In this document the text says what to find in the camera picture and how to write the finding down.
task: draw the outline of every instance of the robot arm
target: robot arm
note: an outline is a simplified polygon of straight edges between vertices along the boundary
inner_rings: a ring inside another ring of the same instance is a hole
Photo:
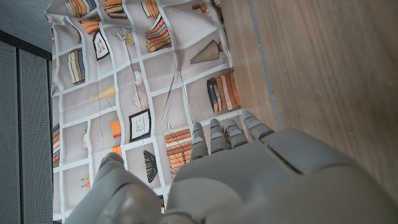
[[[67,223],[398,221],[395,203],[344,154],[294,129],[273,132],[249,112],[242,119],[253,141],[229,120],[228,149],[213,119],[210,155],[202,126],[193,125],[191,162],[174,178],[166,214],[160,216],[159,199],[124,170],[123,160],[108,154]]]

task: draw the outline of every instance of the gray wall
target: gray wall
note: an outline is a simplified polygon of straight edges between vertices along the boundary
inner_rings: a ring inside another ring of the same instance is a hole
[[[44,11],[53,0],[0,1],[0,30],[48,52],[52,51],[51,25]]]
[[[48,64],[0,42],[0,223],[52,223]]]

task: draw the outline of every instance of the wooden table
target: wooden table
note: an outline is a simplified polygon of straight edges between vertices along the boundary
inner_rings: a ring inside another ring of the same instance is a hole
[[[242,107],[336,147],[398,202],[398,2],[221,4]]]

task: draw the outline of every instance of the printed lamp shade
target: printed lamp shade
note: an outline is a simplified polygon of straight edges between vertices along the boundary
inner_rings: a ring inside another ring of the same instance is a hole
[[[220,52],[222,51],[224,51],[224,49],[221,42],[217,44],[215,40],[212,40],[203,50],[191,59],[191,64],[218,60],[220,58]]]
[[[101,98],[106,98],[106,97],[114,97],[116,94],[116,90],[114,89],[114,85],[110,85],[107,87],[104,91],[102,91],[99,95],[93,96],[90,99],[88,99],[89,102],[93,100],[99,100]]]

